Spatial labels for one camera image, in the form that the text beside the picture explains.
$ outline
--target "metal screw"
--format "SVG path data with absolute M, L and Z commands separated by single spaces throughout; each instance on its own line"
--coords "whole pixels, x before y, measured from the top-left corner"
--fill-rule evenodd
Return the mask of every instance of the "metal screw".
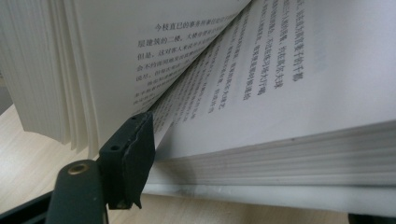
M 69 168 L 67 173 L 70 175 L 79 175 L 81 173 L 86 172 L 90 167 L 85 163 L 76 164 Z

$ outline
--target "open book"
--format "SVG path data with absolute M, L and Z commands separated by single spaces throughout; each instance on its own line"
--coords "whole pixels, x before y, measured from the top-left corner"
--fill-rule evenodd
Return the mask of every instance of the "open book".
M 393 1 L 0 5 L 0 69 L 24 129 L 94 156 L 153 110 L 150 192 L 396 185 Z

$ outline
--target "stack of pages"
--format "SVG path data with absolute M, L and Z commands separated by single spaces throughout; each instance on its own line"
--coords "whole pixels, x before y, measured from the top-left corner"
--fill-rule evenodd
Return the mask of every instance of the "stack of pages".
M 310 186 L 396 199 L 395 11 L 390 0 L 2 1 L 0 70 L 26 131 L 91 156 L 152 110 L 151 193 L 274 203 L 241 198 Z M 307 200 L 278 204 L 334 205 Z M 338 209 L 396 216 L 376 200 Z

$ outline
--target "book page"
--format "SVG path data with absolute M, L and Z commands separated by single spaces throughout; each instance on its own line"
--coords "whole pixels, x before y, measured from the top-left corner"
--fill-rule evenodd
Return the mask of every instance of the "book page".
M 155 106 L 157 159 L 396 120 L 395 9 L 252 2 Z
M 247 3 L 67 1 L 89 132 L 97 130 L 99 147 L 150 108 Z

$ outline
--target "wooden table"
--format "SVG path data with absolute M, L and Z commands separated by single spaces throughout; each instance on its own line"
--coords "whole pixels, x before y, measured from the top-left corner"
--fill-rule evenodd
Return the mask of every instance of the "wooden table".
M 37 133 L 24 132 L 12 106 L 0 116 L 0 213 L 53 189 L 58 171 L 87 152 Z M 110 223 L 347 223 L 347 214 L 226 203 L 210 200 L 142 196 L 143 209 L 109 211 Z

